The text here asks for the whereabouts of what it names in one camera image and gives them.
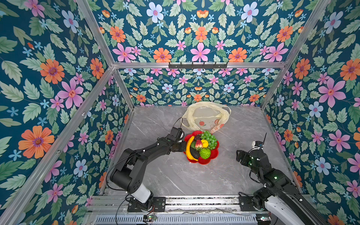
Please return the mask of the yellow banana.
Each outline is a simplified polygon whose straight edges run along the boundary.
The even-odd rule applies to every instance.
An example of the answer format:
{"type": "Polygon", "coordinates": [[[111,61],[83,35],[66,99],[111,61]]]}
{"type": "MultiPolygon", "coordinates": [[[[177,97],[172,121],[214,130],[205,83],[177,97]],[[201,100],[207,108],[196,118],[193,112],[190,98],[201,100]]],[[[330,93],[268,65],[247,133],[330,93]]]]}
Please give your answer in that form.
{"type": "Polygon", "coordinates": [[[189,159],[189,160],[194,160],[194,161],[198,161],[198,159],[196,159],[196,158],[194,158],[194,157],[192,156],[191,151],[190,151],[190,147],[191,147],[191,144],[192,144],[194,138],[195,138],[194,136],[191,136],[191,137],[189,138],[189,140],[187,141],[185,154],[186,154],[186,156],[187,156],[187,159],[189,159]]]}

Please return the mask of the dark brown fruit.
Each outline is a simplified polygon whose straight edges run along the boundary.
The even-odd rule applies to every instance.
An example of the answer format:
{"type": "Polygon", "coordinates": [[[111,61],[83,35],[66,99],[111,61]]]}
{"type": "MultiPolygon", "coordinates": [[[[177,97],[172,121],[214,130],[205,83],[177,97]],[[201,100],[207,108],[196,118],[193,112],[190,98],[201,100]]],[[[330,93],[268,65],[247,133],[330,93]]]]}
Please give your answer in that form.
{"type": "Polygon", "coordinates": [[[196,135],[195,138],[194,138],[195,141],[201,140],[201,139],[202,139],[202,138],[201,138],[201,135],[200,135],[200,134],[196,135]]]}

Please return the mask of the red fruit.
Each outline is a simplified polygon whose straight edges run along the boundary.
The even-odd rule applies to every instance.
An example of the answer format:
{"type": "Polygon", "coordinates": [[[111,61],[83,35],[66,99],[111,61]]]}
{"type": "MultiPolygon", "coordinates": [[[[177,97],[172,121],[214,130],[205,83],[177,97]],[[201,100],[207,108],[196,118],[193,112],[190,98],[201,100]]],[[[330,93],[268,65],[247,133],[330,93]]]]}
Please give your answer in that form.
{"type": "Polygon", "coordinates": [[[201,140],[196,140],[196,143],[195,143],[195,149],[196,150],[199,150],[199,149],[202,149],[203,148],[203,143],[201,140]]]}

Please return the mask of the red flower-shaped plastic plate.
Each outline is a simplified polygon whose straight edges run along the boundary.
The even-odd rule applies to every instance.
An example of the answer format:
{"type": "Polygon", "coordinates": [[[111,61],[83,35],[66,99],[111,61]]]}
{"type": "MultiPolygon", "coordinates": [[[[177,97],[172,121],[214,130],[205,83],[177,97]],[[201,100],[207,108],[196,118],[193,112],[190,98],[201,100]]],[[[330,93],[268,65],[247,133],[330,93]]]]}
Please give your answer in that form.
{"type": "MultiPolygon", "coordinates": [[[[204,132],[202,132],[202,131],[194,131],[192,134],[187,135],[187,136],[185,137],[186,143],[187,143],[187,141],[189,140],[189,138],[191,138],[192,136],[196,136],[196,135],[198,135],[198,134],[201,135],[202,133],[204,133],[204,132]]],[[[201,164],[201,165],[207,165],[207,164],[209,164],[213,159],[216,159],[216,158],[218,157],[218,154],[219,154],[219,152],[218,152],[219,146],[220,146],[219,141],[217,141],[217,147],[216,147],[216,149],[214,149],[214,150],[211,151],[211,156],[210,156],[209,159],[204,160],[204,159],[202,159],[202,158],[200,157],[200,158],[198,159],[198,161],[189,160],[189,159],[188,159],[188,161],[191,162],[191,163],[199,163],[199,164],[201,164]]]]}

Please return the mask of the yellow bumpy fruit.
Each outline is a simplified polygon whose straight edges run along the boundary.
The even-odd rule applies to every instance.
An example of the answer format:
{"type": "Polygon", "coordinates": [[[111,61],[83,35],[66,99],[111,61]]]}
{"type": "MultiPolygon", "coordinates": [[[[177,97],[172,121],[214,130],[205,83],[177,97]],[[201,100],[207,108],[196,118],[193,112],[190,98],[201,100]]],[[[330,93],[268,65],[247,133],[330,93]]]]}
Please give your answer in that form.
{"type": "Polygon", "coordinates": [[[202,143],[202,148],[208,148],[209,147],[209,142],[206,139],[202,139],[201,143],[202,143]]]}

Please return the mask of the light green custard apple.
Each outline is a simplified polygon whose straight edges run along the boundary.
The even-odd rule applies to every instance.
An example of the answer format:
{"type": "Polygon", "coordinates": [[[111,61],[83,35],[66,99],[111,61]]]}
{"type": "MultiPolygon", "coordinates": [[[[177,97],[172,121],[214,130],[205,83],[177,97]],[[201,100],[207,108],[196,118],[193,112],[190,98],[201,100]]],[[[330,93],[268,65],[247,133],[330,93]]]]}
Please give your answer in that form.
{"type": "Polygon", "coordinates": [[[206,160],[210,158],[212,151],[208,148],[202,148],[199,153],[200,153],[200,157],[206,160]]]}

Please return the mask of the green grape bunch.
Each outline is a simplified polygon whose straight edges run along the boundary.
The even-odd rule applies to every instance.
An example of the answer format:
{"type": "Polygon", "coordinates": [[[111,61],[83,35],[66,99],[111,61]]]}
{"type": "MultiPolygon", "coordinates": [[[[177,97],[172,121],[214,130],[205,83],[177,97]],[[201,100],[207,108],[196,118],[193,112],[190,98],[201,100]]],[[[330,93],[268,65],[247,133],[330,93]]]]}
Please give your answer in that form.
{"type": "Polygon", "coordinates": [[[211,151],[216,149],[218,145],[218,140],[211,132],[205,131],[204,133],[201,134],[201,138],[206,139],[209,142],[208,149],[210,149],[211,151]]]}

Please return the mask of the yellowish translucent plastic bag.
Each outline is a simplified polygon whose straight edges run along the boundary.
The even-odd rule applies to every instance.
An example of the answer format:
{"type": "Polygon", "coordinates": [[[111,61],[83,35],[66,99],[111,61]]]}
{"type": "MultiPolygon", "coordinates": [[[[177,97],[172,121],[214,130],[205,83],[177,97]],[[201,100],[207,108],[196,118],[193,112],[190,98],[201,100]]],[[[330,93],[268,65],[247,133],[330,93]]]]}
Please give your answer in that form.
{"type": "Polygon", "coordinates": [[[198,102],[190,105],[184,115],[183,125],[191,131],[209,131],[214,134],[228,122],[231,109],[213,102],[198,102]]]}

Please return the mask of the dark rough avocado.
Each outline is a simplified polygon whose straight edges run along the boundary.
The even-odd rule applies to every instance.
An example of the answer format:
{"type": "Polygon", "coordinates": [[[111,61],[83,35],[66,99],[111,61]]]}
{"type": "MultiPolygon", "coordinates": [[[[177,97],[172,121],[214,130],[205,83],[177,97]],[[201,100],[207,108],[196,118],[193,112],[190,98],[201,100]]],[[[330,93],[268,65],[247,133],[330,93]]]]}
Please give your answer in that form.
{"type": "Polygon", "coordinates": [[[196,149],[190,148],[191,156],[194,158],[194,160],[198,160],[200,158],[200,153],[196,149]]]}

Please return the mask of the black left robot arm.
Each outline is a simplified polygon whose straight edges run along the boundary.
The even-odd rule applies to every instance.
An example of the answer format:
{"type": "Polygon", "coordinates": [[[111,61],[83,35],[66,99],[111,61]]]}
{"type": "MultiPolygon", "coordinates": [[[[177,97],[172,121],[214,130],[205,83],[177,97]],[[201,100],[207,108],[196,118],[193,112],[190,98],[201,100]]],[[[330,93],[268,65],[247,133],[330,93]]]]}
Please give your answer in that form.
{"type": "Polygon", "coordinates": [[[109,180],[125,190],[139,203],[145,204],[152,197],[152,192],[143,185],[148,164],[172,152],[184,152],[185,148],[182,128],[173,127],[170,134],[158,138],[154,144],[138,150],[130,148],[124,150],[113,167],[109,180]]]}

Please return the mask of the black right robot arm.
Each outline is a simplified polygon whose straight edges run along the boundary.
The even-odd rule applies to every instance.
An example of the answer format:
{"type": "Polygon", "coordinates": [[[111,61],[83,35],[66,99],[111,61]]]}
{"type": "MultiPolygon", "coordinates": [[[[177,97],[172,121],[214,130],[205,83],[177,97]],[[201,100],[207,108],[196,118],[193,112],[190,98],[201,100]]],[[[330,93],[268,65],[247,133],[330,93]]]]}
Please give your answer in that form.
{"type": "Polygon", "coordinates": [[[237,150],[236,160],[254,173],[262,187],[251,203],[257,210],[267,210],[286,225],[328,225],[323,216],[305,199],[292,181],[272,167],[263,148],[237,150]]]}

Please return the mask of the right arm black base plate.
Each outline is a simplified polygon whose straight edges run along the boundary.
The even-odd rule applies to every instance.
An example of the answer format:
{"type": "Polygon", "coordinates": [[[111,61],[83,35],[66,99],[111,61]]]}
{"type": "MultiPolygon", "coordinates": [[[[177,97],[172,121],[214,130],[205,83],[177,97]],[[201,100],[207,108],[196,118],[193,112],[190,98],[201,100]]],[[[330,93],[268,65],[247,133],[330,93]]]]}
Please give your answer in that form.
{"type": "Polygon", "coordinates": [[[271,203],[278,202],[278,198],[275,196],[249,196],[245,194],[239,194],[238,196],[239,206],[241,211],[268,211],[271,207],[271,203]]]}

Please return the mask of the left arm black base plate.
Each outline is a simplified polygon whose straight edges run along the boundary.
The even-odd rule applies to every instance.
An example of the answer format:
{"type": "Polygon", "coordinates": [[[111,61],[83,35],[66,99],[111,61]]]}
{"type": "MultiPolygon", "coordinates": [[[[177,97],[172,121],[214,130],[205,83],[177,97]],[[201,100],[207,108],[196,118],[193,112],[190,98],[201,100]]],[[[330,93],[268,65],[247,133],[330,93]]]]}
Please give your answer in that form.
{"type": "Polygon", "coordinates": [[[165,212],[167,199],[165,197],[150,197],[146,203],[131,198],[128,203],[128,212],[165,212]]]}

